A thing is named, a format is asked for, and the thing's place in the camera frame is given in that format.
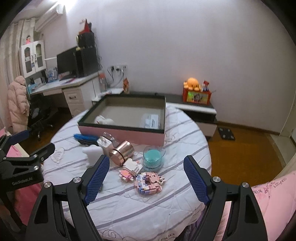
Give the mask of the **white air conditioner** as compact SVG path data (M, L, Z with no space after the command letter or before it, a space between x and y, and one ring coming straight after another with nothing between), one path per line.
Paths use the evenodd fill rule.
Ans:
M64 4L55 3L49 10L47 10L35 23L35 31L41 32L44 28L56 20L59 16L63 15Z

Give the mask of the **teal round clear case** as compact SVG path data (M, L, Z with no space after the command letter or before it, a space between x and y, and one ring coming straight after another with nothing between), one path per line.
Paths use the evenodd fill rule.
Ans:
M165 149L148 146L143 151L143 168L147 172L158 172L164 164Z

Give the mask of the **clear dental flossers box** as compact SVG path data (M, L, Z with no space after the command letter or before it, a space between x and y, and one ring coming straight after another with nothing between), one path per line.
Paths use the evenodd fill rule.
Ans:
M144 113L140 120L140 128L159 130L161 127L158 114Z

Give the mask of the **black white tv cabinet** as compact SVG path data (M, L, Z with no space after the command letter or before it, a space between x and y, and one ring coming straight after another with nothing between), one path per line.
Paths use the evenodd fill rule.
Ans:
M151 93L152 95L163 95L166 97L166 105L182 110L187 114L201 129L206 138L213 137L218 121L217 111L210 105L193 104L183 102L183 98L176 94Z

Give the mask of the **pink quilt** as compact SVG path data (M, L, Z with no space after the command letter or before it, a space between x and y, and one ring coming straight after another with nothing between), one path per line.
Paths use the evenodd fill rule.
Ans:
M295 212L295 171L252 187L265 222L268 240L276 240Z

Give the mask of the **white desk with drawers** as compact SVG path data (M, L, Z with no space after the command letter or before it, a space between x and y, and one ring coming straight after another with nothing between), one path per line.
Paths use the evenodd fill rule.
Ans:
M70 113L75 117L93 106L92 100L100 93L98 81L98 72L86 77L54 81L33 90L30 96L36 94L42 94L43 96L64 94Z

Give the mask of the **orange octopus plush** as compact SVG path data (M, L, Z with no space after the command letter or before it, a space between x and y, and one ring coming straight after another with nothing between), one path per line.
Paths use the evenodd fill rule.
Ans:
M196 78L189 78L187 81L183 83L184 89L190 90L190 91L200 91L201 85L199 84L198 80Z

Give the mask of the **white glass door cabinet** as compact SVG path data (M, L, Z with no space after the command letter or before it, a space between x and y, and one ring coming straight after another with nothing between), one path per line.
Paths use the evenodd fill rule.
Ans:
M20 46L18 57L21 75L24 78L30 77L47 68L43 40Z

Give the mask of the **clear glass bottle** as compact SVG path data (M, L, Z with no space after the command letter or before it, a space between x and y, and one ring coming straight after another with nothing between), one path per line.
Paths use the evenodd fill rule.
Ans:
M115 137L113 137L110 133L103 132L102 136L108 139L109 141L111 141L114 147L117 147L119 145L119 141Z

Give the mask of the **black computer tower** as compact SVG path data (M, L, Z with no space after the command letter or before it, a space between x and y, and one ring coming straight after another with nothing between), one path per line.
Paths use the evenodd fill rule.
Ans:
M76 74L78 77L86 77L99 71L95 47L76 50L74 54L76 59Z

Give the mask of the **rose gold cylinder cup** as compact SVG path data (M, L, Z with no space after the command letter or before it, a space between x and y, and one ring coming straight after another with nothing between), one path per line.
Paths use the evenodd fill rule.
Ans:
M134 147L129 141L123 141L118 147L109 152L109 157L114 164L122 166L134 154Z

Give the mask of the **pink block figure toy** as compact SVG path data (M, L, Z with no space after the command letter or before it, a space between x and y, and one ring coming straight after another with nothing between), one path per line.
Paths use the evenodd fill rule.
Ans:
M165 178L154 172L142 172L136 176L134 183L141 195L153 195L162 191Z

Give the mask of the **white pink block toy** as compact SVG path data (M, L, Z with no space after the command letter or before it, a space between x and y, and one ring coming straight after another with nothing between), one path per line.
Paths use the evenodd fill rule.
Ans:
M125 182L133 181L142 170L142 164L139 161L133 161L131 158L128 158L122 167L123 169L119 170L119 176Z

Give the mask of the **white plastic nozzle device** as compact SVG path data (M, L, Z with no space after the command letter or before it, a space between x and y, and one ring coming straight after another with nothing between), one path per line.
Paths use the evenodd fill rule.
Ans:
M83 147L82 152L87 155L89 167L94 166L99 160L100 156L104 154L102 147L96 145Z

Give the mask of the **white power adapter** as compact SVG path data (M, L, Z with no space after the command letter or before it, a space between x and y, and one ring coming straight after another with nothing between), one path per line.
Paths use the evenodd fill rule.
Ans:
M99 137L99 139L97 140L97 144L103 149L104 154L108 157L109 153L114 149L112 141L103 136Z

